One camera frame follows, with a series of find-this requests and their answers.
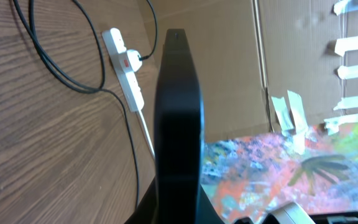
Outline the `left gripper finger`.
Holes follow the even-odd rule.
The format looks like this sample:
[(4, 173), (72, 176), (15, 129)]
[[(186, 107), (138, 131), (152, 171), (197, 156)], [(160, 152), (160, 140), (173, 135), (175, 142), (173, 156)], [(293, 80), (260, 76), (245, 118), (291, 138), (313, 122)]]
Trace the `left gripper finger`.
[[(157, 191), (155, 179), (153, 179), (134, 213), (126, 220), (125, 224), (157, 223)], [(224, 224), (216, 213), (204, 189), (200, 187), (200, 200), (198, 204), (197, 223)]]

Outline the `black Samsung Galaxy smartphone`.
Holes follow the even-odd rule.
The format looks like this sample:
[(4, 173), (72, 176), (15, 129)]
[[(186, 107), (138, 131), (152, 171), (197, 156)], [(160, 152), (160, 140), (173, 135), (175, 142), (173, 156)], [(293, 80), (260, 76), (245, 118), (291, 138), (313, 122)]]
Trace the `black Samsung Galaxy smartphone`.
[(184, 29), (163, 45), (154, 115), (159, 223), (196, 223), (200, 192), (203, 105)]

